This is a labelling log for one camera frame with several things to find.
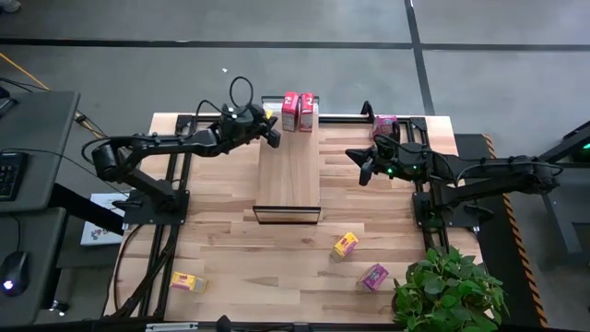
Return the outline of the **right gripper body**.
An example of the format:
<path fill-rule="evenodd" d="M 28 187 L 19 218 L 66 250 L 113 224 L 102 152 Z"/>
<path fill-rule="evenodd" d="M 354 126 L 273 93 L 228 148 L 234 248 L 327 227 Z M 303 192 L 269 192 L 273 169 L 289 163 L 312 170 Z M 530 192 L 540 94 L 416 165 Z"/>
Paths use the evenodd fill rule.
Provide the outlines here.
<path fill-rule="evenodd" d="M 367 185 L 373 175 L 384 174 L 390 180 L 398 178 L 407 182 L 425 182 L 428 164 L 432 161 L 432 150 L 423 145 L 377 135 L 374 138 L 373 169 L 360 168 L 360 185 Z"/>

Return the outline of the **red cereal box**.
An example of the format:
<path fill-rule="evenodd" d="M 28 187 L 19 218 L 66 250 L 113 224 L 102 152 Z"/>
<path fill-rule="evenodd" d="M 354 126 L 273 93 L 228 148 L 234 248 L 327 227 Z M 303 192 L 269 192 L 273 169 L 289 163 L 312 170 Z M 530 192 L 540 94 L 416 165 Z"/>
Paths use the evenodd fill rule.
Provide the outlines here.
<path fill-rule="evenodd" d="M 301 105 L 299 115 L 299 129 L 301 132 L 312 132 L 314 121 L 314 99 L 315 95 L 311 92 L 301 94 Z"/>
<path fill-rule="evenodd" d="M 284 131 L 295 132 L 298 124 L 300 109 L 300 95 L 294 91 L 287 91 L 281 107 L 282 128 Z"/>

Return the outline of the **pink cereal box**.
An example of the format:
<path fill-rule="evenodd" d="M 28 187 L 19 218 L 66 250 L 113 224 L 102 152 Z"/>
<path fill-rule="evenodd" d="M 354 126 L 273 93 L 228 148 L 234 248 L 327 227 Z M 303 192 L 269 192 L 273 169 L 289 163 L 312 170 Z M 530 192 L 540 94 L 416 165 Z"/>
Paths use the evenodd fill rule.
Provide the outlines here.
<path fill-rule="evenodd" d="M 372 124 L 371 138 L 377 135 L 400 139 L 400 125 L 395 115 L 376 115 Z"/>
<path fill-rule="evenodd" d="M 369 267 L 359 278 L 358 284 L 366 291 L 377 291 L 389 276 L 389 271 L 381 264 Z"/>

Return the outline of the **yellow cereal box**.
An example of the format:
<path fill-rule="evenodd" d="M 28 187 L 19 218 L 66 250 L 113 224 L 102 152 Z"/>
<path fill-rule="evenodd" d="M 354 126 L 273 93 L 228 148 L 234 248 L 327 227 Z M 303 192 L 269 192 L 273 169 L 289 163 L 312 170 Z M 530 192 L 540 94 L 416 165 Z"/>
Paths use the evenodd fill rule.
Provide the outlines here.
<path fill-rule="evenodd" d="M 352 253 L 358 243 L 359 239 L 353 232 L 345 233 L 332 246 L 330 258 L 335 262 L 343 261 Z"/>
<path fill-rule="evenodd" d="M 207 288 L 207 280 L 195 275 L 174 271 L 171 275 L 170 287 L 184 291 L 203 293 Z"/>

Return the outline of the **black hazard-striped floor mat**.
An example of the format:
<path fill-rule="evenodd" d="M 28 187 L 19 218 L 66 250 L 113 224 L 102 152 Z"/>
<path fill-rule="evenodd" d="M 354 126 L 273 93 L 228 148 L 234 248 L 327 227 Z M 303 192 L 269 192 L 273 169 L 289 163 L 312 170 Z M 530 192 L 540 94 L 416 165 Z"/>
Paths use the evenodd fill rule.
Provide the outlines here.
<path fill-rule="evenodd" d="M 549 325 L 533 269 L 516 222 L 510 197 L 486 197 L 478 204 L 494 216 L 480 226 L 478 242 L 489 273 L 502 282 L 509 315 L 503 323 L 524 327 Z"/>

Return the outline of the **green leafy potted plant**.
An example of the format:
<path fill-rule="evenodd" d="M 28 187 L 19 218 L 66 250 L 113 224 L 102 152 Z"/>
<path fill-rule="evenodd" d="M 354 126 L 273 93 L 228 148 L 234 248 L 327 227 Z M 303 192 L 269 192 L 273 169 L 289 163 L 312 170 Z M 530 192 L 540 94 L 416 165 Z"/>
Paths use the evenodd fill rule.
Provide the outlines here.
<path fill-rule="evenodd" d="M 406 332 L 494 332 L 510 315 L 502 282 L 455 248 L 429 249 L 395 283 L 393 321 Z"/>

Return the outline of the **dark grey neighbouring stand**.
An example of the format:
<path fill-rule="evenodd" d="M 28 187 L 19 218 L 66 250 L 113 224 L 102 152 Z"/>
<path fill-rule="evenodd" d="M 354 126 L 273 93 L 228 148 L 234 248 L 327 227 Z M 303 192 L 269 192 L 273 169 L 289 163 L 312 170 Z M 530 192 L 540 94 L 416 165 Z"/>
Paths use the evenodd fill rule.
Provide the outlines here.
<path fill-rule="evenodd" d="M 576 232 L 578 228 L 590 231 L 590 121 L 538 158 L 562 167 L 560 185 L 542 196 L 560 248 L 545 266 L 590 267 L 590 244 L 584 244 Z"/>

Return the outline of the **white paper booklet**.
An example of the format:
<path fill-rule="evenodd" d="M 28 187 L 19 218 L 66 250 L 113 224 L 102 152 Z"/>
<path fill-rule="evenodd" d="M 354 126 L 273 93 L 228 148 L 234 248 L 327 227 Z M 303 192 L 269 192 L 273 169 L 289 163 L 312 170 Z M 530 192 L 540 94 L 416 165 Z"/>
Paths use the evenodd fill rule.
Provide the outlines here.
<path fill-rule="evenodd" d="M 127 193 L 119 194 L 92 194 L 90 201 L 98 204 L 103 208 L 109 209 L 111 212 L 123 217 L 124 211 L 115 207 L 112 203 L 114 201 L 124 201 L 128 198 Z M 110 245 L 120 244 L 123 236 L 118 235 L 114 232 L 107 231 L 106 229 L 100 228 L 95 224 L 86 221 L 80 238 L 80 244 L 82 246 L 96 246 L 96 245 Z"/>

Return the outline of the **grey desk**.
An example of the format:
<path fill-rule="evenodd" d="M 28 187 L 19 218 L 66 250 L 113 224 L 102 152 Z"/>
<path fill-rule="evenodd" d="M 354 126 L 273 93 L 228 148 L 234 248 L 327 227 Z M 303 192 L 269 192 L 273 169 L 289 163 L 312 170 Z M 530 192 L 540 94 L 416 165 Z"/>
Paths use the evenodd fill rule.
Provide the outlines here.
<path fill-rule="evenodd" d="M 21 92 L 0 118 L 0 153 L 25 152 L 26 170 L 13 201 L 0 213 L 47 208 L 69 137 L 80 94 L 74 91 Z"/>
<path fill-rule="evenodd" d="M 0 264 L 11 253 L 29 254 L 29 286 L 16 297 L 0 290 L 0 327 L 34 323 L 54 300 L 60 270 L 56 266 L 67 213 L 60 207 L 30 213 L 0 214 Z"/>

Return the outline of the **black keyboard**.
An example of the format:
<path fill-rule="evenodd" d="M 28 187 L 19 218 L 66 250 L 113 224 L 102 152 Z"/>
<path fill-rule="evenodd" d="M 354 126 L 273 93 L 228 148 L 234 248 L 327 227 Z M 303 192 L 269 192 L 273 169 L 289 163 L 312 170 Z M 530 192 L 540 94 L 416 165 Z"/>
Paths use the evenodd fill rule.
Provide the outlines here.
<path fill-rule="evenodd" d="M 16 199 L 28 161 L 25 152 L 0 153 L 0 202 Z"/>

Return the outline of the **black desk device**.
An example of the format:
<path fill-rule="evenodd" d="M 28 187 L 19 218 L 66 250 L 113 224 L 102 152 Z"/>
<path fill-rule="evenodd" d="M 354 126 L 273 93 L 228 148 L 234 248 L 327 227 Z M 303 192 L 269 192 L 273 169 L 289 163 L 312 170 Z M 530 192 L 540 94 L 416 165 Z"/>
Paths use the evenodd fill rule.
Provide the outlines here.
<path fill-rule="evenodd" d="M 0 119 L 5 117 L 17 104 L 18 101 L 11 96 L 10 92 L 0 86 Z"/>

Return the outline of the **black computer mouse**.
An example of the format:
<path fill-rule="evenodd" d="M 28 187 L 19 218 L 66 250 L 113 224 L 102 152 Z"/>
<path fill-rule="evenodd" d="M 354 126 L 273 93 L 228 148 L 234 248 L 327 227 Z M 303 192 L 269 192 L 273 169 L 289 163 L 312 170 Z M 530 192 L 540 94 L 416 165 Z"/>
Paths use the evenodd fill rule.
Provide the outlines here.
<path fill-rule="evenodd" d="M 0 264 L 0 290 L 7 297 L 21 295 L 29 286 L 30 255 L 25 251 L 9 254 Z"/>

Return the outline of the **black aluminium table frame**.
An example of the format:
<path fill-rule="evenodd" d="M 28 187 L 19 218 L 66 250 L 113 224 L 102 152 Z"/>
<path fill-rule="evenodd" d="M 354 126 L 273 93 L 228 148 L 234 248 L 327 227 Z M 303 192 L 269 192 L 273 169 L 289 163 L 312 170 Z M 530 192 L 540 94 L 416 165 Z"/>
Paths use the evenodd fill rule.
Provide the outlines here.
<path fill-rule="evenodd" d="M 253 213 L 259 145 L 214 158 L 192 158 L 190 204 L 180 226 L 144 226 L 125 239 L 106 314 L 124 305 L 146 275 L 154 241 L 177 238 L 171 260 L 143 301 L 166 321 L 388 323 L 394 281 L 422 259 L 425 244 L 413 217 L 414 186 L 379 175 L 365 186 L 348 148 L 365 148 L 370 128 L 357 115 L 325 114 L 319 124 L 322 219 L 315 226 L 261 225 Z M 343 261 L 330 258 L 347 232 L 359 239 Z M 381 264 L 389 276 L 376 291 L 360 276 Z M 207 280 L 196 293 L 170 287 L 174 271 Z"/>

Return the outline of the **wooden shelf with black frame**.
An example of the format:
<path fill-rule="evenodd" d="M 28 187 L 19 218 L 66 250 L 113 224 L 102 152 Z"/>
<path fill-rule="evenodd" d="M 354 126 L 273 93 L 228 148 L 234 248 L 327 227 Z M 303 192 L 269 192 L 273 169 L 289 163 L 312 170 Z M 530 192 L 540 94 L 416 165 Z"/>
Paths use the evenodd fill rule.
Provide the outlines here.
<path fill-rule="evenodd" d="M 253 213 L 261 225 L 315 225 L 322 219 L 319 174 L 319 102 L 313 103 L 310 132 L 282 128 L 282 98 L 264 96 L 277 117 L 278 148 L 260 146 L 258 190 Z"/>

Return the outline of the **silver metal bracket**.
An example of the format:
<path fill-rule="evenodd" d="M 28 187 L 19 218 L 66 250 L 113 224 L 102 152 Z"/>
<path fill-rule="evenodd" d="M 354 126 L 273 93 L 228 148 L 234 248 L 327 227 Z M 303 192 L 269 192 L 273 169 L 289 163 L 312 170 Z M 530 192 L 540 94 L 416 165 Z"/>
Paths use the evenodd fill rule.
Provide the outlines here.
<path fill-rule="evenodd" d="M 145 332 L 195 332 L 197 330 L 197 322 L 154 323 L 147 324 L 145 328 Z"/>

